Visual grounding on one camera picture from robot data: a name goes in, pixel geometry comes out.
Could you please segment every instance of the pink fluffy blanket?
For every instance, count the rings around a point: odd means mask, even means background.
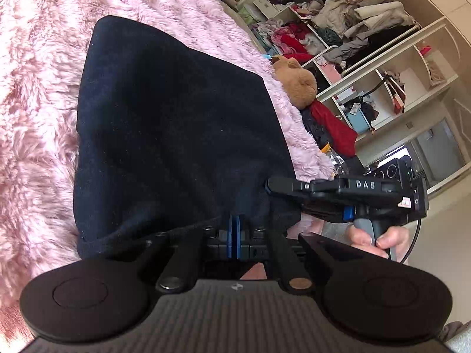
[[[218,0],[0,0],[0,351],[31,338],[18,311],[24,285],[71,263],[76,106],[95,22],[107,14],[167,32],[263,77],[297,177],[332,166],[304,130],[273,69]]]

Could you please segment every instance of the gray garment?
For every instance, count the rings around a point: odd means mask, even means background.
[[[413,23],[404,24],[404,21],[401,18],[393,18],[390,21],[385,21],[384,23],[376,26],[375,28],[373,28],[371,30],[367,30],[366,32],[362,32],[362,33],[357,34],[356,37],[358,39],[363,39],[364,40],[364,39],[367,39],[372,34],[379,33],[382,30],[389,29],[389,28],[392,28],[392,27],[397,26],[397,25],[408,26],[408,25],[413,25]]]
[[[415,25],[415,20],[400,9],[391,9],[378,16],[370,17],[359,24],[347,30],[344,34],[345,37],[353,38],[354,36],[359,39],[366,39],[372,34],[381,32],[384,29],[392,28],[396,25]]]
[[[370,5],[377,5],[383,3],[392,3],[394,0],[363,0],[359,2],[359,6],[370,6]]]
[[[355,16],[355,9],[356,9],[356,5],[352,5],[350,9],[348,9],[344,13],[345,24],[347,25],[348,28],[351,28],[352,26],[357,25],[357,23],[361,21]]]
[[[452,337],[450,340],[445,342],[445,345],[449,347],[455,353],[469,353],[471,352],[471,327],[468,322],[464,327],[467,329],[461,328],[458,331],[458,334]]]
[[[455,321],[451,322],[449,324],[446,324],[441,333],[439,334],[439,340],[446,342],[448,340],[451,340],[453,337],[459,335],[460,333],[463,333],[465,330],[469,329],[471,327],[471,321],[463,324],[462,322]]]
[[[368,46],[368,39],[354,39],[353,41],[324,53],[324,58],[329,62],[340,65],[342,61],[354,56],[365,46]]]

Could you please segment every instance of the black handheld device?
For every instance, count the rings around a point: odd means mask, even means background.
[[[353,207],[353,220],[395,224],[426,214],[421,187],[267,181],[270,194],[324,219],[343,221]],[[405,198],[411,206],[398,206]],[[268,279],[240,280],[254,262]],[[37,336],[28,353],[449,352],[435,336],[451,306],[427,272],[309,232],[289,240],[229,213],[44,273],[20,300]]]

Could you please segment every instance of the hand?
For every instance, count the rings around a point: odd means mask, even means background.
[[[262,263],[256,263],[251,269],[249,269],[241,280],[266,280],[267,273]]]
[[[347,229],[348,238],[352,241],[352,247],[388,258],[385,249],[396,247],[397,261],[401,261],[409,249],[409,231],[404,227],[392,226],[376,240],[376,245],[371,244],[371,236],[365,231],[351,225]]]

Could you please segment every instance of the textured black panel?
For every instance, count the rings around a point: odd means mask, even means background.
[[[26,353],[444,353],[437,341],[378,347],[338,331],[314,300],[276,282],[199,280],[184,294],[161,297],[138,327],[115,339],[67,346],[38,338]]]

